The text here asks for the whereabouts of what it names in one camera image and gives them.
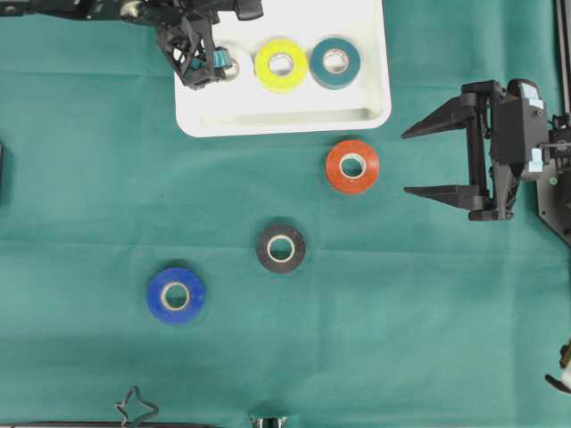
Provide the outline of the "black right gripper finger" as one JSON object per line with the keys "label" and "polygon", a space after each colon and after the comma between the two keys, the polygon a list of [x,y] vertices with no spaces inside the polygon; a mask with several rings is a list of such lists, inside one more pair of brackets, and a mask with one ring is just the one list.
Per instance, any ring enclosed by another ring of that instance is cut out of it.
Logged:
{"label": "black right gripper finger", "polygon": [[463,210],[483,210],[486,197],[477,185],[440,185],[404,187],[406,193],[432,199]]}
{"label": "black right gripper finger", "polygon": [[451,98],[426,118],[401,134],[403,139],[466,129],[476,117],[476,96],[459,95]]}

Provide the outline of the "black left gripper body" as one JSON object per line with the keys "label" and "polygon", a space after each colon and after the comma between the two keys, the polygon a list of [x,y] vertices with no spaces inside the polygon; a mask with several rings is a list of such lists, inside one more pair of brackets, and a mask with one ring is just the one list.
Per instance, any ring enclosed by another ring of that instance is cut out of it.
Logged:
{"label": "black left gripper body", "polygon": [[183,17],[190,21],[207,19],[218,23],[218,12],[233,12],[235,1],[121,1],[120,18],[123,21],[163,26],[179,23]]}

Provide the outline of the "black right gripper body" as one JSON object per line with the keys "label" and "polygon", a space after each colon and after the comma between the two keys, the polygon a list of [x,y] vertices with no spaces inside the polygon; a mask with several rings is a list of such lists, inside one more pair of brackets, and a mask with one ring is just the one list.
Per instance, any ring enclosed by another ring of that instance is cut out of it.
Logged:
{"label": "black right gripper body", "polygon": [[466,84],[460,104],[471,109],[467,120],[468,172],[476,190],[466,198],[468,219],[513,218],[520,181],[532,173],[535,149],[535,83],[512,79]]}

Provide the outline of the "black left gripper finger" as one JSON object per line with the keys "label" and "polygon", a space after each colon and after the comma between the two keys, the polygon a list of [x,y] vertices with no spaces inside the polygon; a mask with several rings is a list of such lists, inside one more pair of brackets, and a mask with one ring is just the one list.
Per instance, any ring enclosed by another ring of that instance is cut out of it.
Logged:
{"label": "black left gripper finger", "polygon": [[227,78],[230,54],[214,45],[207,18],[190,20],[185,15],[177,24],[159,27],[157,45],[184,86],[205,87]]}

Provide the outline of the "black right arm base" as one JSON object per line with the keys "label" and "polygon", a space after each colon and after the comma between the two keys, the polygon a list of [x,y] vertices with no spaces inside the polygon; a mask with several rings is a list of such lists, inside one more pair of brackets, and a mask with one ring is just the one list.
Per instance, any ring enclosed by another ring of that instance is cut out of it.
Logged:
{"label": "black right arm base", "polygon": [[558,171],[552,160],[536,182],[540,219],[570,245],[570,170]]}

